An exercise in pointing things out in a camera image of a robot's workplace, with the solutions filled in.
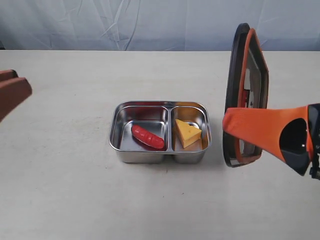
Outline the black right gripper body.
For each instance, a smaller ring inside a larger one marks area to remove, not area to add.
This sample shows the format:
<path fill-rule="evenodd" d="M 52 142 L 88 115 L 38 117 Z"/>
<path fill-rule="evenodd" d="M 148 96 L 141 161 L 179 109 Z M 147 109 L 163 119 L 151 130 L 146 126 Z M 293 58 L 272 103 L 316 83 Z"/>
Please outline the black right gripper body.
<path fill-rule="evenodd" d="M 313 179 L 320 178 L 320 104 L 308 105 L 308 129 L 311 137 L 313 153 L 309 174 Z"/>

